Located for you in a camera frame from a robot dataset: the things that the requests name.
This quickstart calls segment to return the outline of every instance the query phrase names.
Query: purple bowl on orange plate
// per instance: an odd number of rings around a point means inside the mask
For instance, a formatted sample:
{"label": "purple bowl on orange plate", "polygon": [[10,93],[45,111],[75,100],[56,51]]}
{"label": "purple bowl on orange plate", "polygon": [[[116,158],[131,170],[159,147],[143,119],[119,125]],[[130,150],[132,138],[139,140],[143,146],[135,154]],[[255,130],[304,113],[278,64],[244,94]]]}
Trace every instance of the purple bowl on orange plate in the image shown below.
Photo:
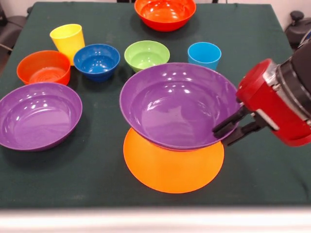
{"label": "purple bowl on orange plate", "polygon": [[123,86],[125,120],[150,142],[170,150],[215,144],[212,129],[239,109],[236,88],[220,73],[188,63],[142,70]]}

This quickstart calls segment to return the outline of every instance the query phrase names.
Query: blue bowl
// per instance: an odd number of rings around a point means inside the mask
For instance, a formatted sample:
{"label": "blue bowl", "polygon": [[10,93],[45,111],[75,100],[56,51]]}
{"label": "blue bowl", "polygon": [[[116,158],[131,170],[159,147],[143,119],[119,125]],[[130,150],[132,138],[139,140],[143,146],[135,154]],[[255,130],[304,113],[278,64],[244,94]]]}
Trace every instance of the blue bowl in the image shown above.
{"label": "blue bowl", "polygon": [[88,45],[77,51],[74,66],[87,78],[103,82],[109,79],[120,62],[118,50],[110,45]]}

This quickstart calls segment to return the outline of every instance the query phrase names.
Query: red bowl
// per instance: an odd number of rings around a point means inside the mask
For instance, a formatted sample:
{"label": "red bowl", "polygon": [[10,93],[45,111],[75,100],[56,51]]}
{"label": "red bowl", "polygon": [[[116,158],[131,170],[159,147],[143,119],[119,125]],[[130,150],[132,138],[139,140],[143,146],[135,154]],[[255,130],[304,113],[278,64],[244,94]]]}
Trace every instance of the red bowl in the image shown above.
{"label": "red bowl", "polygon": [[193,0],[136,0],[135,11],[150,28],[160,32],[175,31],[194,15]]}

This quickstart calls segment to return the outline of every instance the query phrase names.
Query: table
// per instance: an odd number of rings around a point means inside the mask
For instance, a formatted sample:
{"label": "table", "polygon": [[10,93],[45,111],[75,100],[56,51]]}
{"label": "table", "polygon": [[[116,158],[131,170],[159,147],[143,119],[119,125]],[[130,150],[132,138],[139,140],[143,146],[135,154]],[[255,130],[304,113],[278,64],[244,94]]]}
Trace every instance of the table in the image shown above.
{"label": "table", "polygon": [[[22,86],[16,67],[26,55],[55,50],[49,32],[78,23],[86,44],[107,43],[120,54],[133,42],[165,44],[170,62],[186,62],[198,41],[223,52],[218,71],[235,85],[259,61],[285,61],[292,53],[270,5],[198,4],[180,30],[155,32],[126,3],[36,3],[0,78],[0,98]],[[69,86],[81,97],[83,115],[61,145],[44,152],[0,147],[2,209],[138,206],[245,206],[309,204],[310,146],[289,148],[264,129],[225,149],[218,176],[195,192],[171,195],[151,190],[129,172],[122,152],[129,125],[119,108],[119,93],[132,75],[121,58],[114,77],[93,83],[71,69]]]}

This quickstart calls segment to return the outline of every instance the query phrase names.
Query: plastic cup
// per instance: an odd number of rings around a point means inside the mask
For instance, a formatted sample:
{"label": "plastic cup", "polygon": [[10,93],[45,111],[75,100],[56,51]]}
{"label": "plastic cup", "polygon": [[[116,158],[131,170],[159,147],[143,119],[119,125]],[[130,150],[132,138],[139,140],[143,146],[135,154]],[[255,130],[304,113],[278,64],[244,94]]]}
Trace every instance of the plastic cup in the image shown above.
{"label": "plastic cup", "polygon": [[142,40],[127,47],[124,58],[133,71],[138,72],[167,63],[170,59],[170,51],[159,42]]}
{"label": "plastic cup", "polygon": [[58,51],[44,50],[25,57],[17,66],[24,84],[51,82],[67,85],[70,80],[68,57]]}
{"label": "plastic cup", "polygon": [[198,42],[188,48],[188,62],[216,70],[222,56],[221,50],[214,44]]}
{"label": "plastic cup", "polygon": [[73,66],[74,55],[85,46],[82,26],[79,24],[60,26],[51,31],[50,37],[58,51],[65,54]]}

